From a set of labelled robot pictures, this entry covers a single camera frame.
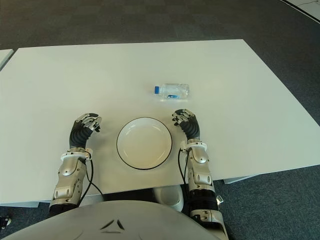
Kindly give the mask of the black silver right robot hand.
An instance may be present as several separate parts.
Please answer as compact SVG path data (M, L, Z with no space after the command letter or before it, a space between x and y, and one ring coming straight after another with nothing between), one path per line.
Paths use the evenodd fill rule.
M196 115L188 109L178 109L172 114L174 125L180 127L187 140L200 140L200 127Z

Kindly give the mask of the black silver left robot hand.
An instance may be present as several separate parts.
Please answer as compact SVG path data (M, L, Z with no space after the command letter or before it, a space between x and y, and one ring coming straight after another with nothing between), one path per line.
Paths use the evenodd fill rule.
M100 132L102 118L97 113L84 113L73 123L69 135L69 148L86 148L93 132Z

